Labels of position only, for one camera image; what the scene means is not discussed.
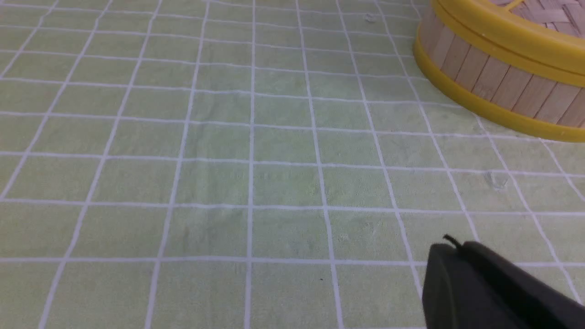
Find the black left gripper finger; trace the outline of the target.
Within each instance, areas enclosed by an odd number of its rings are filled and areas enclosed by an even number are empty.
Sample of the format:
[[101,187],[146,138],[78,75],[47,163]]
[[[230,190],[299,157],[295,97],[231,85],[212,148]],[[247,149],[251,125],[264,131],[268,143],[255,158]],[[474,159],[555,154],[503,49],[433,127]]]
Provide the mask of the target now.
[[429,329],[582,329],[585,309],[480,242],[431,245],[422,291]]

